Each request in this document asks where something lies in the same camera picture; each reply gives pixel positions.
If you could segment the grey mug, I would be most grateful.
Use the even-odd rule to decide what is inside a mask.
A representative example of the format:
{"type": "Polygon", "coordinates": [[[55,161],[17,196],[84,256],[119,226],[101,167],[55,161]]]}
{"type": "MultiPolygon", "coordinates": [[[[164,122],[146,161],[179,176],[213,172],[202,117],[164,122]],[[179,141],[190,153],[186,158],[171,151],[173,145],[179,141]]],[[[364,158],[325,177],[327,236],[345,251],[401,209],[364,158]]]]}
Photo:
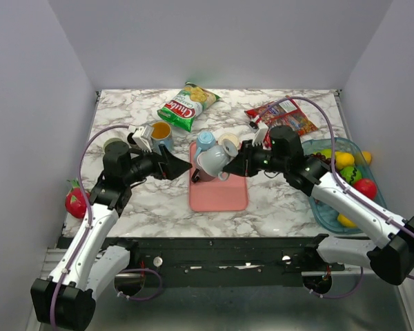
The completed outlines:
{"type": "Polygon", "coordinates": [[[196,157],[196,164],[208,176],[226,181],[229,174],[223,169],[238,155],[238,149],[229,139],[224,139],[221,144],[215,144],[207,151],[200,152],[196,157]]]}

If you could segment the brown mug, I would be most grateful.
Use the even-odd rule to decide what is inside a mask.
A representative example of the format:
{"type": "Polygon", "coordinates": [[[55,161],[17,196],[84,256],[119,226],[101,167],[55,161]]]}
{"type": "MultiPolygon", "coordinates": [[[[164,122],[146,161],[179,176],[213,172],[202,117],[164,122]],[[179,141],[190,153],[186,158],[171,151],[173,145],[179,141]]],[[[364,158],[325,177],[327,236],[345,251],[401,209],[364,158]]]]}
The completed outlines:
{"type": "Polygon", "coordinates": [[[128,144],[129,144],[129,146],[131,147],[131,148],[137,148],[138,147],[138,145],[137,145],[137,143],[135,142],[135,140],[134,140],[134,138],[133,138],[133,133],[132,132],[130,132],[128,135],[127,135],[127,142],[128,142],[128,144]]]}

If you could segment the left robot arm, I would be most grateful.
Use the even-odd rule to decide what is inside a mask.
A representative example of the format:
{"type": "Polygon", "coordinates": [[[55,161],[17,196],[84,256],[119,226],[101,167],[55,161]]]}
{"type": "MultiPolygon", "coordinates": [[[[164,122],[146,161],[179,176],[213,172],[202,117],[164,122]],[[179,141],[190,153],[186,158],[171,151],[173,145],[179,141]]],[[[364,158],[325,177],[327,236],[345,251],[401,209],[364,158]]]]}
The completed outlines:
{"type": "Polygon", "coordinates": [[[91,190],[85,217],[78,233],[55,269],[46,279],[36,279],[30,289],[37,320],[52,327],[85,330],[95,313],[96,302],[121,272],[139,264],[136,243],[110,245],[97,255],[132,196],[133,186],[148,177],[173,180],[191,163],[175,157],[167,147],[142,152],[124,141],[105,148],[103,171],[91,190]]]}

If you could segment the blue glazed mug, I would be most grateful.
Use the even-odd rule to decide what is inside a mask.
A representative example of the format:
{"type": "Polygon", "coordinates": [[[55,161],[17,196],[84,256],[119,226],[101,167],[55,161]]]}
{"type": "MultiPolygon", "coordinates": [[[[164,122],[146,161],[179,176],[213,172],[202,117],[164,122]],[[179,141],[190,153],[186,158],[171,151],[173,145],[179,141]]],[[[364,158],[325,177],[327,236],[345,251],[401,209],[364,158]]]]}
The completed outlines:
{"type": "Polygon", "coordinates": [[[173,134],[170,125],[165,121],[157,121],[152,124],[153,132],[150,136],[153,150],[161,154],[160,146],[165,146],[169,152],[174,150],[173,134]]]}

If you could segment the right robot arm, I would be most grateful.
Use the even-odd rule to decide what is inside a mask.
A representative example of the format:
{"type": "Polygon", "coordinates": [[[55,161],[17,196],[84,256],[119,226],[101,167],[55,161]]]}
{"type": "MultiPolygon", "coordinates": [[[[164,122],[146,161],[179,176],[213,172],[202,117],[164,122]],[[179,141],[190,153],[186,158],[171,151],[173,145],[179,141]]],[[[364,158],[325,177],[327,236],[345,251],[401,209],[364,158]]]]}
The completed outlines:
{"type": "Polygon", "coordinates": [[[299,135],[288,126],[269,131],[271,149],[243,141],[224,172],[253,177],[261,171],[282,173],[286,182],[348,217],[368,238],[323,236],[304,252],[304,263],[319,270],[327,263],[371,269],[391,285],[400,285],[414,268],[414,217],[405,219],[347,184],[333,166],[304,154],[299,135]]]}

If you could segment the green mug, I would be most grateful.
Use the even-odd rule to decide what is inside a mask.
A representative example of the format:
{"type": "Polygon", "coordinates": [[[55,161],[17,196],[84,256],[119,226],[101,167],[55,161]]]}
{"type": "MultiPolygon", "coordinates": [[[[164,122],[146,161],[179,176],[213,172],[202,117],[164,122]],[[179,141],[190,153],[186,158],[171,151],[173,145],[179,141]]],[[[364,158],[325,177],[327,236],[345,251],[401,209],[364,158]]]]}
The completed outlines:
{"type": "Polygon", "coordinates": [[[109,138],[108,140],[106,140],[105,142],[104,142],[104,144],[103,144],[103,150],[105,150],[111,143],[114,143],[114,142],[118,142],[118,141],[121,141],[121,142],[123,142],[123,140],[122,139],[120,139],[119,137],[112,137],[112,138],[109,138]]]}

